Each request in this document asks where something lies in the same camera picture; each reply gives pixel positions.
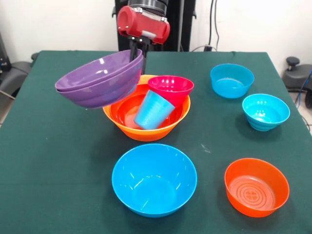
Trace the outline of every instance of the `small orange bowl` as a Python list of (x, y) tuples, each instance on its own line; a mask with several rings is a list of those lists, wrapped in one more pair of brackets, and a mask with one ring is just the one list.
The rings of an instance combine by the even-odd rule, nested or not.
[(143, 75), (140, 78), (136, 90), (125, 99), (109, 106), (103, 107), (105, 115), (117, 125), (128, 137), (138, 141), (155, 141), (165, 137), (184, 117), (191, 107), (188, 96), (185, 101), (165, 119), (159, 128), (142, 130), (134, 123), (146, 93), (149, 90), (148, 80), (154, 76)]
[(289, 197), (286, 177), (260, 159), (234, 161), (226, 169), (224, 180), (230, 203), (249, 217), (266, 217), (281, 208)]

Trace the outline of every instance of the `dark green cloth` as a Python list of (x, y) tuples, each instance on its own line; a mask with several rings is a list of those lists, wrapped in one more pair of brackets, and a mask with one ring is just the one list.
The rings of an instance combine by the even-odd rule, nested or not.
[[(159, 142), (186, 153), (198, 173), (194, 196), (159, 219), (128, 210), (111, 186), (114, 164), (143, 144), (129, 139), (101, 109), (75, 106), (56, 93), (64, 74), (109, 52), (41, 52), (0, 129), (1, 234), (223, 234), (312, 233), (312, 141), (266, 53), (149, 53), (147, 74), (180, 75), (195, 83), (191, 110)], [(249, 94), (283, 99), (290, 118), (269, 132), (253, 130), (242, 98), (211, 88), (220, 63), (252, 70)], [(267, 218), (237, 212), (226, 197), (224, 172), (242, 157), (264, 159), (287, 177), (291, 195)]]

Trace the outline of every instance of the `purple bowl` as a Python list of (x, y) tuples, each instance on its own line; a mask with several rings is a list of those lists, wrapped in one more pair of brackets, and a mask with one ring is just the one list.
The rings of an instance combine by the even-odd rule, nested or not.
[(102, 108), (103, 106), (111, 105), (111, 104), (118, 102), (120, 100), (123, 100), (124, 98), (126, 98), (127, 96), (129, 96), (131, 93), (133, 93), (136, 90), (137, 84), (140, 80), (140, 75), (141, 74), (139, 74), (139, 76), (137, 76), (136, 79), (131, 80), (131, 84), (126, 86), (127, 89), (120, 96), (119, 96), (119, 94), (122, 91), (119, 89), (119, 90), (116, 90), (116, 92), (107, 99), (103, 99), (103, 96), (99, 96), (99, 97), (95, 97), (95, 98), (88, 99), (88, 100), (76, 101), (73, 103), (76, 105), (85, 107), (85, 108), (97, 109), (97, 108)]
[(78, 90), (69, 92), (60, 92), (57, 90), (57, 92), (63, 97), (75, 102), (97, 98), (99, 96), (103, 96), (103, 98), (106, 99), (111, 95), (111, 93), (119, 90), (123, 86), (126, 86), (131, 79), (137, 77), (142, 66), (143, 56), (140, 56), (140, 59), (137, 60), (131, 67), (108, 80)]
[(125, 98), (135, 90), (135, 87), (139, 82), (141, 76), (142, 66), (143, 57), (133, 67), (129, 68), (127, 71), (120, 73), (118, 76), (123, 77), (124, 80), (122, 85), (116, 83), (110, 85), (109, 82), (104, 81), (100, 84), (96, 84), (93, 87), (90, 87), (90, 91), (92, 90), (91, 98), (81, 99), (80, 96), (83, 95), (86, 97), (86, 93), (79, 91), (71, 91), (70, 95), (69, 92), (59, 93), (65, 98), (71, 100), (73, 103), (87, 108), (98, 108), (109, 105)]
[(55, 83), (55, 88), (68, 92), (108, 80), (129, 69), (141, 56), (142, 51), (138, 50), (136, 59), (129, 62), (130, 50), (124, 50), (99, 58), (64, 75)]

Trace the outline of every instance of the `pink bowl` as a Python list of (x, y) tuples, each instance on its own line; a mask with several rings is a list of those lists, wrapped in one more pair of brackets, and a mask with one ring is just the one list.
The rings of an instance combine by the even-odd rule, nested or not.
[(173, 106), (177, 107), (191, 93), (194, 83), (189, 79), (175, 76), (158, 76), (148, 81), (150, 89), (167, 99)]

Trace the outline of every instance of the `blue plastic cup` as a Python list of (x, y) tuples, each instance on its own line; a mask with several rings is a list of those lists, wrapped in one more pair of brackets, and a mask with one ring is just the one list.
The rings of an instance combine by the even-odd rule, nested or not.
[(135, 123), (145, 130), (156, 129), (174, 109), (169, 101), (149, 90), (136, 115)]

